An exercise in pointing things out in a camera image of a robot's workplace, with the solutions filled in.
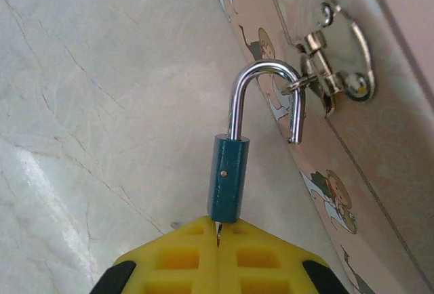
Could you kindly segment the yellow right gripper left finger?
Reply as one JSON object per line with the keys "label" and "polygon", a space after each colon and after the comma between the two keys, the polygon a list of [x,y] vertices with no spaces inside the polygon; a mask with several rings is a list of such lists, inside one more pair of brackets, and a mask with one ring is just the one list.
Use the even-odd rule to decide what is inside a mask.
{"label": "yellow right gripper left finger", "polygon": [[119,258],[92,293],[217,293],[216,228],[199,217]]}

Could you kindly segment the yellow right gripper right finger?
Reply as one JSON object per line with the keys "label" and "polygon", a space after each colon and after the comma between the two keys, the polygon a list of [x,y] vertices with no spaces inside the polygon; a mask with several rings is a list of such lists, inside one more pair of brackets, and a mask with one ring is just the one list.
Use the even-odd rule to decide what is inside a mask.
{"label": "yellow right gripper right finger", "polygon": [[218,247],[221,293],[342,293],[320,256],[239,219],[225,224]]}

